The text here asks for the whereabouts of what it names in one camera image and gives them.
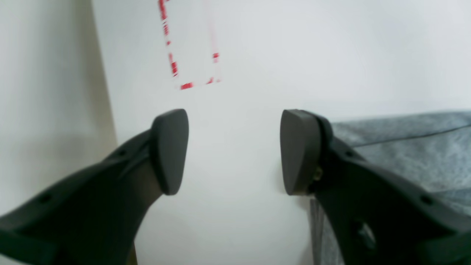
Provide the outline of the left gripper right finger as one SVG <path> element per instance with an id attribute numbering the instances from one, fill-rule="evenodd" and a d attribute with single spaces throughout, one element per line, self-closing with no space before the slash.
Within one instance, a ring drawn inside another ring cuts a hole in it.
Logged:
<path id="1" fill-rule="evenodd" d="M 315 265 L 470 264 L 470 216 L 367 161 L 328 119 L 284 110 L 280 149 L 287 194 L 313 197 Z"/>

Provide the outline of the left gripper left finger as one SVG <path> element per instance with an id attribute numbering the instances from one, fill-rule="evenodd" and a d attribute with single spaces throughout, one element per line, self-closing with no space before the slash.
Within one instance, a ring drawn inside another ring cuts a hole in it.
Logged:
<path id="1" fill-rule="evenodd" d="M 124 265 L 150 206 L 180 189 L 189 123 L 184 109 L 103 161 L 67 176 L 1 217 L 1 254 L 32 265 Z"/>

